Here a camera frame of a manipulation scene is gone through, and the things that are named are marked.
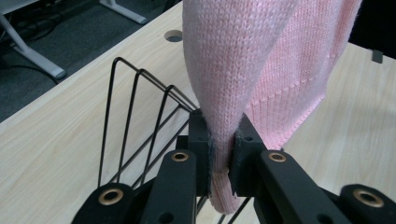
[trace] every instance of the black wire rack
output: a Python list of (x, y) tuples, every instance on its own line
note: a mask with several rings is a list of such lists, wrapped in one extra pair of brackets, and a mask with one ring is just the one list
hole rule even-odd
[[(104, 160), (105, 160), (105, 151), (106, 151), (106, 136), (107, 136), (107, 129), (108, 129), (108, 124), (109, 124), (109, 116), (110, 116), (110, 107), (111, 107), (111, 102), (112, 102), (112, 95), (113, 95), (113, 87), (114, 87), (114, 80), (116, 76), (116, 70), (118, 64), (123, 63), (129, 67), (129, 69), (132, 70), (134, 74), (134, 83), (132, 87), (132, 93), (131, 93), (131, 99), (129, 102), (129, 107), (128, 107), (128, 114), (126, 118), (126, 125), (125, 125), (125, 130), (122, 138), (122, 147), (120, 150), (120, 161), (118, 165), (118, 171), (109, 179), (108, 183), (111, 182), (116, 182), (120, 183), (120, 177), (122, 172), (125, 171), (125, 169), (131, 165), (134, 160), (137, 158), (137, 156), (144, 151), (146, 147), (148, 147), (148, 155), (146, 157), (146, 162), (145, 166), (143, 169), (143, 172), (138, 176), (138, 178), (134, 181), (134, 183), (131, 185), (132, 189), (136, 189), (137, 187), (143, 185), (145, 183), (145, 180), (147, 178), (148, 172), (153, 168), (153, 166), (161, 160), (165, 152), (169, 149), (170, 146), (177, 140), (177, 137), (185, 130), (185, 128), (189, 124), (189, 120), (186, 119), (182, 124), (178, 127), (176, 132), (172, 135), (170, 140), (160, 149), (160, 152), (152, 159), (153, 157), (153, 149), (156, 143), (156, 138), (159, 133), (159, 131), (165, 126), (169, 120), (171, 120), (172, 117), (177, 115), (177, 111), (184, 111), (186, 113), (189, 113), (195, 109), (198, 109), (198, 106), (190, 100), (183, 92), (181, 92), (176, 86), (174, 85), (168, 85), (166, 86), (163, 84), (158, 78), (156, 78), (154, 75), (152, 75), (149, 71), (145, 69), (138, 69), (125, 59), (118, 57), (113, 61), (113, 64), (111, 66), (111, 74), (110, 74), (110, 80), (109, 80), (109, 87), (108, 87), (108, 95), (107, 95), (107, 102), (106, 102), (106, 116), (105, 116), (105, 127), (104, 127), (104, 133), (103, 133), (103, 141), (102, 141), (102, 148), (101, 148), (101, 156), (100, 156), (100, 166), (99, 166), (99, 176), (98, 176), (98, 188), (101, 187), (102, 184), (102, 175), (103, 175), (103, 170), (104, 170)], [(129, 158), (125, 158), (125, 148), (127, 145), (127, 138), (128, 138), (128, 132), (129, 132), (129, 127), (132, 122), (132, 114), (133, 114), (133, 109), (134, 109), (134, 102), (135, 102), (135, 97), (136, 97), (136, 91), (139, 88), (139, 78), (144, 78), (147, 80), (149, 83), (151, 83), (154, 87), (156, 87), (158, 90), (160, 90), (163, 93), (163, 98), (161, 101), (161, 105), (159, 108), (158, 116), (155, 121), (155, 126), (154, 126), (154, 131), (151, 133), (145, 141), (137, 148), (137, 150), (134, 151), (132, 156)], [(163, 112), (165, 105), (168, 102), (168, 99), (173, 100), (174, 102), (177, 103), (177, 105), (171, 110), (171, 112), (163, 118)], [(250, 198), (246, 198), (241, 206), (238, 208), (238, 210), (233, 214), (232, 218), (230, 219), (229, 223), (233, 223), (236, 218), (239, 216), (239, 214), (242, 212), (242, 210), (245, 208), (245, 206), (248, 204)], [(205, 202), (207, 201), (207, 197), (201, 197), (200, 200), (197, 203), (197, 215), (205, 205)], [(222, 223), (223, 220), (225, 219), (225, 215), (222, 215), (219, 219), (218, 223)]]

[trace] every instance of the metal table leg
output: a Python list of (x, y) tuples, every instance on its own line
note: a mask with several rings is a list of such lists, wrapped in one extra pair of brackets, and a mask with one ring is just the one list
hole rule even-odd
[(0, 14), (0, 24), (4, 27), (6, 32), (15, 42), (16, 45), (14, 46), (14, 49), (19, 54), (30, 60), (32, 63), (35, 63), (45, 72), (47, 72), (48, 74), (50, 74), (51, 76), (57, 79), (62, 78), (66, 75), (66, 72), (61, 67), (51, 62), (41, 54), (37, 53), (33, 49), (29, 48), (29, 46), (26, 45), (26, 43), (18, 35), (18, 33), (11, 26), (11, 24), (9, 24), (8, 20), (3, 14)]
[(146, 19), (145, 17), (142, 17), (125, 7), (118, 5), (116, 3), (116, 0), (99, 0), (99, 3), (105, 7), (110, 8), (111, 10), (120, 13), (122, 16), (126, 18), (136, 21), (137, 23), (146, 24), (148, 22), (148, 19)]

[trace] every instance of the desk surface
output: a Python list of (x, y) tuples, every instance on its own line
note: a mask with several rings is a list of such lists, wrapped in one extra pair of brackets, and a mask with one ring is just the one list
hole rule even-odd
[[(163, 38), (169, 30), (181, 30), (180, 13), (181, 4), (0, 124), (0, 223), (69, 223), (96, 188), (110, 65), (117, 56), (194, 99), (182, 43)], [(396, 200), (396, 62), (386, 57), (378, 64), (370, 58), (369, 50), (347, 46), (332, 73), (327, 98), (286, 150), (325, 189), (338, 193), (345, 184), (362, 183)], [(104, 179), (117, 168), (132, 82), (130, 70), (120, 66)], [(158, 104), (147, 102), (161, 98), (150, 88), (143, 88), (141, 95), (145, 97), (136, 102), (140, 106), (134, 112), (129, 148), (152, 132), (146, 127), (152, 127), (148, 124)], [(122, 180), (133, 177), (131, 172)], [(217, 223), (219, 215), (208, 204), (204, 211), (198, 223)], [(257, 222), (252, 213), (250, 206), (240, 220)]]

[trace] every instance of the pink knitted sweater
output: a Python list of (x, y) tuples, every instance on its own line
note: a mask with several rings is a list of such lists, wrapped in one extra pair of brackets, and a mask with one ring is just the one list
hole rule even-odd
[(227, 174), (242, 114), (280, 149), (324, 97), (360, 3), (183, 1), (186, 65), (216, 144), (210, 199), (219, 212), (238, 206)]

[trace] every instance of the screw hole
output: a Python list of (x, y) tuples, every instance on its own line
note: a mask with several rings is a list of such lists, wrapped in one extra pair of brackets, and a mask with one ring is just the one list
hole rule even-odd
[(317, 220), (319, 221), (319, 223), (332, 224), (332, 219), (329, 216), (323, 214), (317, 215)]
[(99, 196), (99, 203), (102, 205), (111, 205), (119, 202), (123, 197), (123, 192), (120, 189), (107, 189)]
[(172, 160), (174, 161), (186, 161), (189, 158), (189, 155), (184, 152), (177, 152), (172, 155)]
[(174, 217), (171, 213), (163, 213), (158, 218), (158, 221), (162, 224), (169, 224), (169, 223), (172, 223), (173, 219), (174, 219)]
[(364, 189), (355, 189), (353, 191), (353, 195), (355, 198), (360, 201), (361, 203), (364, 203), (366, 205), (369, 205), (371, 207), (382, 207), (384, 206), (384, 201), (380, 199), (378, 196), (373, 194), (372, 192), (369, 192)]
[(269, 158), (273, 161), (277, 161), (277, 162), (283, 162), (286, 160), (286, 157), (280, 153), (277, 152), (272, 152), (269, 155)]

